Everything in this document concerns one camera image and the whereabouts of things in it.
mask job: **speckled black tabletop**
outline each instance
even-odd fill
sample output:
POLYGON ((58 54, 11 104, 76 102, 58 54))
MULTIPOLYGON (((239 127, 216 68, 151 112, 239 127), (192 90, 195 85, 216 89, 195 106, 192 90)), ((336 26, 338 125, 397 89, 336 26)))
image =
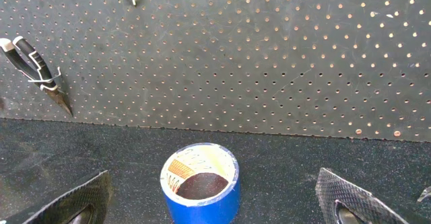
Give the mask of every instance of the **speckled black tabletop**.
POLYGON ((315 196, 320 167, 377 198, 431 217, 431 144, 251 135, 0 119, 0 219, 53 188, 109 170, 114 196, 106 223, 171 223, 160 170, 192 143, 227 147, 240 165, 235 223, 324 223, 315 196))

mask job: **pliers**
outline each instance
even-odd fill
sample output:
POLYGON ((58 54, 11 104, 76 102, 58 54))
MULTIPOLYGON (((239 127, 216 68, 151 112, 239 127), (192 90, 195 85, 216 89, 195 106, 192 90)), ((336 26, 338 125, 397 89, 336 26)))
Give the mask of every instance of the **pliers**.
POLYGON ((64 94, 59 91, 59 86, 54 82, 54 79, 61 75, 60 67, 57 67, 59 74, 53 77, 43 58, 22 36, 18 36, 13 42, 7 38, 0 38, 0 48, 12 65, 26 76, 30 83, 35 83, 40 90, 47 93, 51 99, 73 116, 70 106, 66 103, 64 94), (18 54, 15 47, 28 57, 34 67, 31 67, 18 54))

